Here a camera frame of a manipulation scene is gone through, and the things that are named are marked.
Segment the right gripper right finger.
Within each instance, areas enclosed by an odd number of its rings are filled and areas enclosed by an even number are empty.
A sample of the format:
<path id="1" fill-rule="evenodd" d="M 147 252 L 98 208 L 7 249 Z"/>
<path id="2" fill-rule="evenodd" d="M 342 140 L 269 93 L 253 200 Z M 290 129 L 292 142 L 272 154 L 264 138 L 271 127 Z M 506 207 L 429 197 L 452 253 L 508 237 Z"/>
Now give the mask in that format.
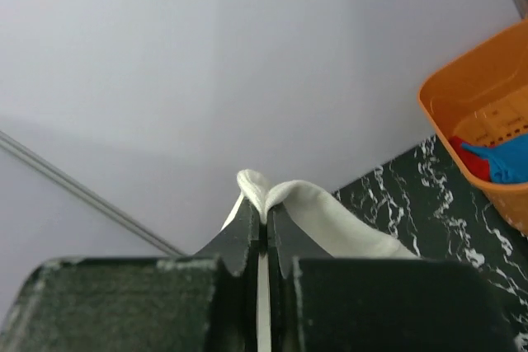
<path id="1" fill-rule="evenodd" d="M 274 351 L 513 351 L 488 282 L 455 261 L 334 258 L 267 217 Z"/>

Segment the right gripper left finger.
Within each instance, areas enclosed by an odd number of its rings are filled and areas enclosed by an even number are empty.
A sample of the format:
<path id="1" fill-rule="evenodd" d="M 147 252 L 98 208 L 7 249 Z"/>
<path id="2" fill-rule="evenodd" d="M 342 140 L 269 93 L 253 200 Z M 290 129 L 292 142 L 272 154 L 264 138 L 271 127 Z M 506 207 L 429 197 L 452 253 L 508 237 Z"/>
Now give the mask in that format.
<path id="1" fill-rule="evenodd" d="M 254 351 L 260 216 L 243 200 L 192 256 L 59 258 L 21 286 L 4 351 Z"/>

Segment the white t shirt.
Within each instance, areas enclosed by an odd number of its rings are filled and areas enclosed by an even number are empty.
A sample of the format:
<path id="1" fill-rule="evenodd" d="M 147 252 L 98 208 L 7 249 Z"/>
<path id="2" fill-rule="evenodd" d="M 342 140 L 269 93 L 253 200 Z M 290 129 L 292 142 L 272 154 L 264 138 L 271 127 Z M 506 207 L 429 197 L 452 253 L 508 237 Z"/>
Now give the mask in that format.
<path id="1" fill-rule="evenodd" d="M 259 213 L 261 224 L 278 204 L 303 232 L 333 257 L 417 259 L 397 238 L 372 228 L 348 211 L 322 187 L 293 180 L 272 185 L 258 171 L 237 174 L 240 195 L 223 226 L 227 227 L 248 199 Z"/>

